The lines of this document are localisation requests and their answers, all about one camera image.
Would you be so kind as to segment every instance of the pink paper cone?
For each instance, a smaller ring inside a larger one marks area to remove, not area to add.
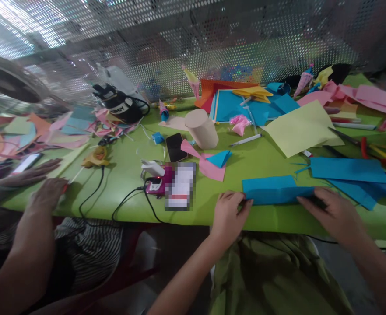
[[[301,91],[305,88],[305,86],[311,82],[313,78],[312,74],[309,74],[308,72],[301,73],[301,78],[299,79],[297,90],[294,93],[294,98],[297,97]]]

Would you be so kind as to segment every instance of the perforated metal wall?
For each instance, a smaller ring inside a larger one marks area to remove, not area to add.
[[[0,0],[0,56],[89,106],[96,63],[151,99],[192,95],[182,63],[199,78],[261,83],[311,62],[380,70],[386,0]],[[34,106],[0,95],[2,111]]]

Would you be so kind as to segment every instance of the paper roll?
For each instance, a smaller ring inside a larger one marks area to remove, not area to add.
[[[219,138],[215,124],[204,109],[195,109],[188,113],[184,123],[199,148],[205,150],[216,147]]]

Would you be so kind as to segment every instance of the marker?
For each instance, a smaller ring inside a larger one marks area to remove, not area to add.
[[[355,128],[355,129],[365,129],[365,130],[374,130],[377,128],[375,125],[361,125],[354,123],[346,123],[346,122],[333,122],[333,125],[336,127],[344,127],[344,128]]]
[[[252,141],[252,140],[254,140],[254,139],[258,139],[258,138],[260,138],[260,137],[263,137],[263,135],[262,135],[261,133],[255,135],[255,136],[251,136],[251,137],[249,137],[249,138],[245,138],[245,139],[240,140],[240,141],[238,141],[238,142],[235,142],[235,143],[233,143],[233,144],[230,144],[229,147],[235,147],[235,146],[237,146],[237,145],[239,145],[239,144],[243,144],[243,143]]]

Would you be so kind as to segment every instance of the hand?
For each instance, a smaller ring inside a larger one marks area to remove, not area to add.
[[[36,168],[30,168],[20,174],[11,175],[0,179],[3,187],[24,187],[46,179],[46,174],[60,166],[62,159],[54,159],[43,163]]]
[[[306,198],[297,197],[297,200],[338,243],[348,248],[367,236],[361,217],[348,199],[326,187],[315,187],[314,194],[325,203],[325,210]]]
[[[250,213],[253,199],[247,200],[240,211],[238,207],[246,198],[242,192],[231,190],[222,193],[218,197],[215,206],[214,224],[210,238],[215,240],[218,246],[228,249],[240,235],[242,227]]]
[[[25,211],[55,210],[67,182],[68,180],[63,178],[47,179],[38,191],[31,194]]]

